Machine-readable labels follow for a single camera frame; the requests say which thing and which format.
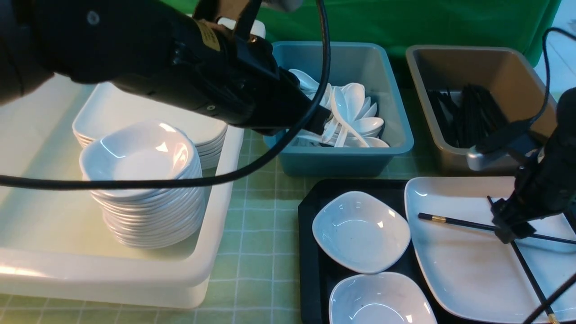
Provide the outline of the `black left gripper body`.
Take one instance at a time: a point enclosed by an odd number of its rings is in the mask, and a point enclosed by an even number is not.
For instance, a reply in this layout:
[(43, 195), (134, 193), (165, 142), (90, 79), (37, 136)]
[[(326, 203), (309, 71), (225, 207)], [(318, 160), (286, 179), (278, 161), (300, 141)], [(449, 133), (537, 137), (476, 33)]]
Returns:
[(238, 53), (238, 63), (247, 72), (239, 88), (247, 95), (250, 107), (243, 109), (241, 121), (234, 126), (272, 136), (296, 126), (311, 112), (302, 128), (319, 135), (331, 111), (321, 104), (312, 106), (312, 100), (300, 90), (298, 78), (276, 63), (272, 50), (267, 40), (252, 36), (245, 53)]

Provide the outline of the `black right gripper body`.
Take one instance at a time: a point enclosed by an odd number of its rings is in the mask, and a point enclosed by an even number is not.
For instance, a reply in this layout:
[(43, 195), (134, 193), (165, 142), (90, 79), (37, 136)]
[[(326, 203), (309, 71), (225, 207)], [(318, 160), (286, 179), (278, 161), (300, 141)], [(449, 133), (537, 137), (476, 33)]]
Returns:
[(536, 231), (530, 221), (563, 213), (561, 184), (556, 166), (542, 162), (519, 167), (510, 197), (491, 208), (496, 237), (504, 244), (526, 238)]

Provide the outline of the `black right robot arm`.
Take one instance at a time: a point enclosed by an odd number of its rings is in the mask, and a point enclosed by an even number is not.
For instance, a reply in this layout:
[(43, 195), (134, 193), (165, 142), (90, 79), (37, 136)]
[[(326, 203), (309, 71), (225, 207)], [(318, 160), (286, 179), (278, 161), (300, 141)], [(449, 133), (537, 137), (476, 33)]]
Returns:
[(508, 199), (492, 207), (495, 235), (504, 244), (535, 233), (533, 220), (560, 215), (575, 199), (575, 89), (566, 90), (556, 105), (556, 128), (538, 153), (526, 156), (531, 120), (510, 123), (494, 133), (486, 145), (521, 162)]

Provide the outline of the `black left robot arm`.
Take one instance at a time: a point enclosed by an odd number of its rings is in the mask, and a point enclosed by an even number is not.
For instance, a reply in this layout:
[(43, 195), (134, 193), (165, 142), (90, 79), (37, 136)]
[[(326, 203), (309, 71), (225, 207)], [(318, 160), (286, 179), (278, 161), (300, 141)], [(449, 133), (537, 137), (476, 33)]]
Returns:
[(261, 0), (200, 0), (189, 17), (160, 0), (3, 0), (1, 103), (55, 74), (212, 117), (262, 135), (320, 133), (331, 115), (253, 36)]

